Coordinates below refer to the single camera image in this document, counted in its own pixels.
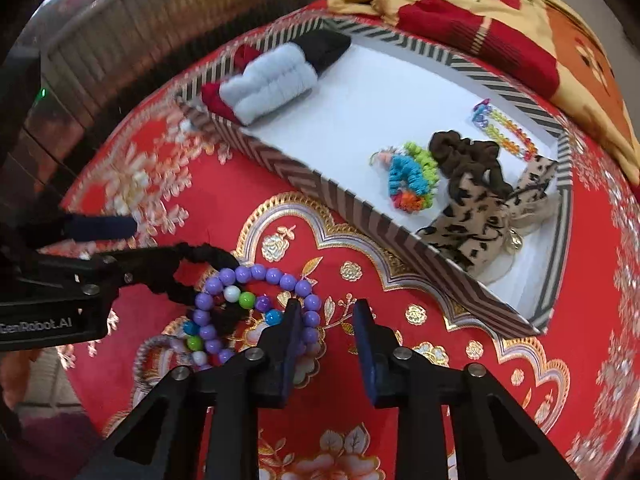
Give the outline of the person's left hand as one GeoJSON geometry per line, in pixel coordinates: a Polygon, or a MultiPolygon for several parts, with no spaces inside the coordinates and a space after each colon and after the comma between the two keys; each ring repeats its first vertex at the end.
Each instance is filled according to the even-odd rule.
{"type": "Polygon", "coordinates": [[[1,390],[6,406],[13,410],[26,396],[30,368],[40,357],[41,349],[6,352],[1,355],[1,390]]]}

